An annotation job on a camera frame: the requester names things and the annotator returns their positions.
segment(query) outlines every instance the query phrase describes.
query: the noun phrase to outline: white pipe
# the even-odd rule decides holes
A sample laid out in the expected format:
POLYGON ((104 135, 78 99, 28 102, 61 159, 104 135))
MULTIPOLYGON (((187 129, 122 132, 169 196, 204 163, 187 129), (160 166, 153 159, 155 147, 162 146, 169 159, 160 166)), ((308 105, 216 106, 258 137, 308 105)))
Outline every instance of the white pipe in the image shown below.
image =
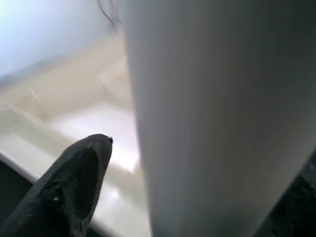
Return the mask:
POLYGON ((251 235, 308 158, 316 54, 307 10, 298 1, 126 1, 154 237, 251 235))

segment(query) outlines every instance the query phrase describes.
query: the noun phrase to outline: beige plastic ledge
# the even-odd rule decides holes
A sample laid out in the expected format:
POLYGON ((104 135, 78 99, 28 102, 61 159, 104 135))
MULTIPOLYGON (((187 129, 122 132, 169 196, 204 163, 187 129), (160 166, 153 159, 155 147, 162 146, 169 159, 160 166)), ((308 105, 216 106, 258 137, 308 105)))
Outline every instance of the beige plastic ledge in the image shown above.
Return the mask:
POLYGON ((60 68, 0 95, 0 152, 31 182, 74 141, 114 139, 92 227, 114 237, 150 236, 126 55, 114 36, 60 68))

